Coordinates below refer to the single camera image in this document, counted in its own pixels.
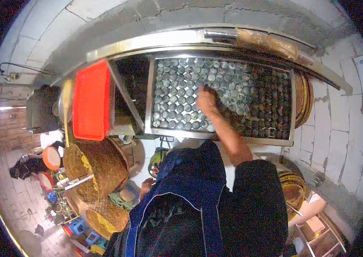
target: hand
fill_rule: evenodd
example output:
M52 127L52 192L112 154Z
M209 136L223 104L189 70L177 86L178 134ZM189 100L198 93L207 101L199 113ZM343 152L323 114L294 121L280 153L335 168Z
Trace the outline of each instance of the hand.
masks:
M202 110L207 117L211 114L218 113L215 92L205 90L203 85L199 87L197 107Z
M156 183L156 181L153 178L148 178L145 181L143 181L142 188L140 189L139 201L141 201L144 195L147 194L147 192L149 192L150 189L152 189L154 183Z

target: orange bowl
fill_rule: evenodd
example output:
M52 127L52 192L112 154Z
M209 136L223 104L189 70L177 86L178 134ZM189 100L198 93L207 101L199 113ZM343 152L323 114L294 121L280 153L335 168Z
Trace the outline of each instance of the orange bowl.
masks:
M43 162L51 170L57 170L60 167L60 155L56 148L48 146L43 151Z

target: wooden handle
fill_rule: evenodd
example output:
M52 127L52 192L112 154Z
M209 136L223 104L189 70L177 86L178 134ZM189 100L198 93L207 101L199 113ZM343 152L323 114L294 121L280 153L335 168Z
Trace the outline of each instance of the wooden handle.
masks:
M69 147L69 136L67 131L67 112L69 110L70 94L72 91L72 80L68 79L64 82L62 91L62 103L63 103L63 120L64 120L64 135L66 137L66 147Z

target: tiled floor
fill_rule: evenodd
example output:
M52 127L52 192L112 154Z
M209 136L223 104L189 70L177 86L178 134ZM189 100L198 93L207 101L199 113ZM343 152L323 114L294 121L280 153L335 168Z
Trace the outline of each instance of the tiled floor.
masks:
M18 237L21 231L29 231L41 242L40 245L28 246L30 249L41 247L41 255L31 257L73 256L68 236L46 218L45 209L49 204L40 183L29 179L16 180L9 175L9 167L25 153L26 150L0 153L0 214L16 240L21 240ZM43 227L44 237L35 234L38 225Z

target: man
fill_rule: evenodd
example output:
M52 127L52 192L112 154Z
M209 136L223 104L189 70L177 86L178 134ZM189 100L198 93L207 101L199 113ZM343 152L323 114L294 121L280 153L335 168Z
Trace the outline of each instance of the man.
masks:
M146 180L130 222L110 239L107 256L279 256L287 239L286 204L276 167L253 160L242 137L223 120L213 92L199 89L198 107L213 123L236 167L226 188L212 141L164 158L157 182Z
M64 147L64 143L60 141L55 141L50 147ZM35 177L37 179L37 174L40 172L46 172L48 168L46 167L42 153L39 155L36 154L24 154L20 157L20 159L16 162L15 166L9 169L9 174L11 178L21 178L26 179L28 177Z

